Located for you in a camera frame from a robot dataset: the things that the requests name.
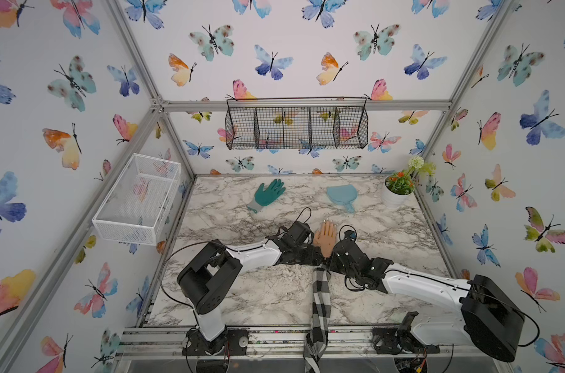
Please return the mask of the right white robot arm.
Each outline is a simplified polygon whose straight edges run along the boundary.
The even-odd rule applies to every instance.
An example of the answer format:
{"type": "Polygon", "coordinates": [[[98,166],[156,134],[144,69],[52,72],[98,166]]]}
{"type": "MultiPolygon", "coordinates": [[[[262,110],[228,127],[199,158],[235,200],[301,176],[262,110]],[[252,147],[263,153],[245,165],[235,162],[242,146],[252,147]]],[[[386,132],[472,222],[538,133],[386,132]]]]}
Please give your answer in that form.
{"type": "Polygon", "coordinates": [[[370,259],[352,239],[338,242],[324,262],[360,291],[405,295],[445,310],[426,319],[408,312],[390,339],[397,348],[437,353],[442,345],[474,346],[497,361],[515,360],[526,317],[490,278],[444,278],[381,257],[370,259]]]}

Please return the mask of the green grey work glove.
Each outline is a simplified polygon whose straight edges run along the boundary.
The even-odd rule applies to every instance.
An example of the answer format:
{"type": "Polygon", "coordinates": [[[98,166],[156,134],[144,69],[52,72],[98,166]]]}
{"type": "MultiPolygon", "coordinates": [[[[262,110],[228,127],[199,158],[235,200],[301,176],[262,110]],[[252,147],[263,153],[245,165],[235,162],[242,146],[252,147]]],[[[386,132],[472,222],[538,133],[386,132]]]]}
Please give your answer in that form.
{"type": "Polygon", "coordinates": [[[285,192],[285,184],[281,179],[273,180],[268,186],[263,183],[254,193],[253,200],[247,205],[248,210],[254,214],[259,213],[264,207],[271,205],[285,192]]]}

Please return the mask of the artificial green flowering plant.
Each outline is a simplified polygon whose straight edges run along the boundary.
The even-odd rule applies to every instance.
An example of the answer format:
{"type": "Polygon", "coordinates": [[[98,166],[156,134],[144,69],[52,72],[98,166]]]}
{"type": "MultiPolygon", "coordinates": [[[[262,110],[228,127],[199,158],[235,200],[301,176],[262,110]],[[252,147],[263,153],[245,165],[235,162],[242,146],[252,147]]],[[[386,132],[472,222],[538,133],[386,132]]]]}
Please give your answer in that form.
{"type": "Polygon", "coordinates": [[[397,195],[406,196],[414,192],[414,178],[419,174],[435,175],[436,165],[426,162],[420,155],[413,156],[408,161],[408,166],[386,178],[384,185],[397,195]]]}

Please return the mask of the white plant pot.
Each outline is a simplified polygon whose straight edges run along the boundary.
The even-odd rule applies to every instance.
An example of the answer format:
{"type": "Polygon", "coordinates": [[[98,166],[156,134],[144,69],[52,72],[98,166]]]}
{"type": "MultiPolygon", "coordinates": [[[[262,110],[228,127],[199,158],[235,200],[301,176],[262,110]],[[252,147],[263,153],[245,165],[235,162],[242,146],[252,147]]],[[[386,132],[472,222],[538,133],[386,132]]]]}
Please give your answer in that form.
{"type": "Polygon", "coordinates": [[[389,181],[390,181],[390,177],[387,177],[383,181],[383,186],[380,192],[380,198],[383,205],[385,205],[387,208],[389,208],[390,210],[397,210],[398,208],[400,208],[402,205],[405,204],[405,202],[413,193],[410,192],[409,194],[396,194],[393,191],[391,191],[388,186],[386,186],[386,183],[389,181]]]}

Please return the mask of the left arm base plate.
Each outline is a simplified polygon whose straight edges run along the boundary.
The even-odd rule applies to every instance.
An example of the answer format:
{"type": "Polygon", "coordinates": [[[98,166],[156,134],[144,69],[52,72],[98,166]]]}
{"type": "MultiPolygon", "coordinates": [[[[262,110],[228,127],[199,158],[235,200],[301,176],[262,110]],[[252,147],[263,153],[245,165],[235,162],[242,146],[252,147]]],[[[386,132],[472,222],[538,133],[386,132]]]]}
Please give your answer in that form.
{"type": "Polygon", "coordinates": [[[246,329],[225,330],[214,340],[208,341],[196,328],[190,329],[185,336],[183,356],[245,356],[249,345],[249,332],[246,329]]]}

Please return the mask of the white mesh wall basket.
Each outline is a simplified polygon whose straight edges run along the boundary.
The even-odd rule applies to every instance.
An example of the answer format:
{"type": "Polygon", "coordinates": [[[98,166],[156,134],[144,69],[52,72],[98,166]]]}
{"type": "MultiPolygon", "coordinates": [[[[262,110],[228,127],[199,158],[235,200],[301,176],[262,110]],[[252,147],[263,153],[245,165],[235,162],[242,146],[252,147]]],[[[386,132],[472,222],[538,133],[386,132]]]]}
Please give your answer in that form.
{"type": "Polygon", "coordinates": [[[92,219],[98,236],[157,244],[180,182],[180,163],[133,154],[92,219]]]}

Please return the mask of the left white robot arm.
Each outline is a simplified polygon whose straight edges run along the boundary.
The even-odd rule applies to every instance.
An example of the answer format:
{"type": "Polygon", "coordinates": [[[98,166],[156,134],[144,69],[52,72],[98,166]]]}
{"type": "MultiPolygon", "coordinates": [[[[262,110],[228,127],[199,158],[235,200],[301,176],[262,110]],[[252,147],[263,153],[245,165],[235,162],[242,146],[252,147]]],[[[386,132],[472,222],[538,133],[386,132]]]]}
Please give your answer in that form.
{"type": "Polygon", "coordinates": [[[218,239],[208,242],[177,277],[192,303],[203,340],[212,343],[224,336],[220,304],[239,275],[279,264],[316,267],[324,256],[313,240],[309,225],[293,222],[290,228],[281,227],[276,234],[244,246],[227,246],[218,239]]]}

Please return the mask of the mannequin hand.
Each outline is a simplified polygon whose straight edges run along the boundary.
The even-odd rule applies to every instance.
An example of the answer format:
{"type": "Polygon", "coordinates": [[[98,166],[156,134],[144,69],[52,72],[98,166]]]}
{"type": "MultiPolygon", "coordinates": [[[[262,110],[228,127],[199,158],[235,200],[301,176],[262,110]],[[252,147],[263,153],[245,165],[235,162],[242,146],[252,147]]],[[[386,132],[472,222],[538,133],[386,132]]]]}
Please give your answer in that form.
{"type": "Polygon", "coordinates": [[[337,242],[338,230],[331,221],[324,221],[315,233],[313,245],[318,247],[324,258],[330,258],[337,242]]]}

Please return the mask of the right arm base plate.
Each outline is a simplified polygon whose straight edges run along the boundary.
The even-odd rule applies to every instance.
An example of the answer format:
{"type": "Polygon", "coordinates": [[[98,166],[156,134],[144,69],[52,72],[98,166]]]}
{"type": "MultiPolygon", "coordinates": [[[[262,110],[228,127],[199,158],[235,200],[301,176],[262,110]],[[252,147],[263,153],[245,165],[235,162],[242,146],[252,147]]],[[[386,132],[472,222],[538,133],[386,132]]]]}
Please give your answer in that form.
{"type": "Polygon", "coordinates": [[[437,345],[426,345],[417,340],[411,326],[418,312],[408,312],[399,326],[384,326],[372,329],[372,346],[377,354],[398,355],[403,352],[413,354],[439,354],[437,345]]]}

